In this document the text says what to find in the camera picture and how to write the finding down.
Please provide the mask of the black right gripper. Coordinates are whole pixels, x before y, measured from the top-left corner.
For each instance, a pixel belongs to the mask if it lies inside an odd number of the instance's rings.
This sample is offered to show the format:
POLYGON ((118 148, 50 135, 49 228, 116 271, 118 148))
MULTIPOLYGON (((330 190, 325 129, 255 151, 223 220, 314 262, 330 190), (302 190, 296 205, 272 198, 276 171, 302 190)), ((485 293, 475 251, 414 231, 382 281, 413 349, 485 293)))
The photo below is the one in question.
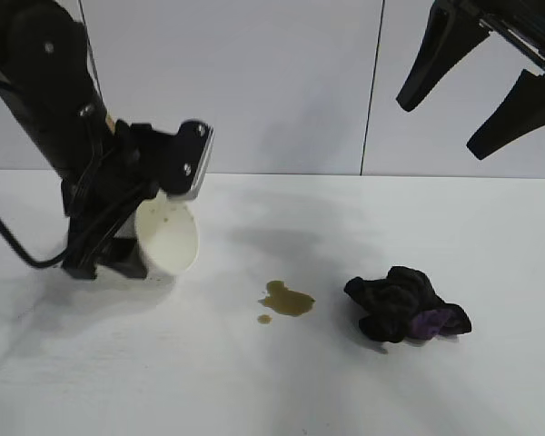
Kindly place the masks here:
MULTIPOLYGON (((404 111, 414 110, 444 75, 490 35, 480 25, 482 12, 503 22, 545 58, 545 1, 435 1, 420 50, 396 97, 404 111)), ((467 142, 467 148, 483 160, 543 126, 545 74, 523 70, 502 103, 467 142)))

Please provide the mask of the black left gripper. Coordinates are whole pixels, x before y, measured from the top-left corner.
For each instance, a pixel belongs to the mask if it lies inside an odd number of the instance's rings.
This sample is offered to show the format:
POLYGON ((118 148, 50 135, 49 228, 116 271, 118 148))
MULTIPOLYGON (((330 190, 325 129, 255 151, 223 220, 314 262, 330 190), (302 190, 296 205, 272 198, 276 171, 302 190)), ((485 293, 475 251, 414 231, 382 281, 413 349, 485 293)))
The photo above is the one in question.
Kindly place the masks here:
POLYGON ((158 193, 158 185, 138 170, 138 150, 107 126, 84 121, 87 164, 75 179, 62 181, 69 218, 64 271, 74 279, 94 279, 104 266, 127 279, 146 279, 148 268, 133 233, 134 212, 158 193))

